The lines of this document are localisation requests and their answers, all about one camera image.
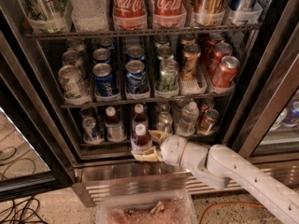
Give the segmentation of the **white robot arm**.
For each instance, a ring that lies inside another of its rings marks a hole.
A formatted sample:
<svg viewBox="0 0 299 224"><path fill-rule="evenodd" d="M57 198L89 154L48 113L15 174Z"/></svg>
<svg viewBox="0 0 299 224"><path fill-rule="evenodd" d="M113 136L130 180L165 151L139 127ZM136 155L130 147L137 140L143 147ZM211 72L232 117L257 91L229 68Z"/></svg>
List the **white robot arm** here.
<svg viewBox="0 0 299 224"><path fill-rule="evenodd" d="M226 146L194 143L160 131L132 133L131 145L138 161L184 167L213 189L224 189L234 181L283 224L299 224L299 194Z"/></svg>

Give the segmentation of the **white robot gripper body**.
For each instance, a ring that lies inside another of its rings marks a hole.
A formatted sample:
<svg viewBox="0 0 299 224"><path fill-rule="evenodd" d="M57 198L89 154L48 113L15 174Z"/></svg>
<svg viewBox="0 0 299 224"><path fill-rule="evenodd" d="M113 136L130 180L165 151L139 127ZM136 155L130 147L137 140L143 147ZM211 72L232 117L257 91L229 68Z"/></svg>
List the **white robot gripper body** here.
<svg viewBox="0 0 299 224"><path fill-rule="evenodd" d="M172 166L180 166L184 149L188 143L185 137L170 135L163 140L160 151L163 161Z"/></svg>

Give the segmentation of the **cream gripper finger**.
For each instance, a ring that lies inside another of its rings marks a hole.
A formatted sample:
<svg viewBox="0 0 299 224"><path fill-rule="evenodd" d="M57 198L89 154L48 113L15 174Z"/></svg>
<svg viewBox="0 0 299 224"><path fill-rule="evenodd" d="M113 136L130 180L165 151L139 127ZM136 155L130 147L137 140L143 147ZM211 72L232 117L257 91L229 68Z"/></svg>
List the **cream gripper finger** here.
<svg viewBox="0 0 299 224"><path fill-rule="evenodd" d="M156 162L162 161L162 155L156 147L151 147L145 151L131 151L132 155L137 161Z"/></svg>
<svg viewBox="0 0 299 224"><path fill-rule="evenodd" d="M158 145L160 145L169 136L169 133L157 130L149 130L149 134L151 135L152 141Z"/></svg>

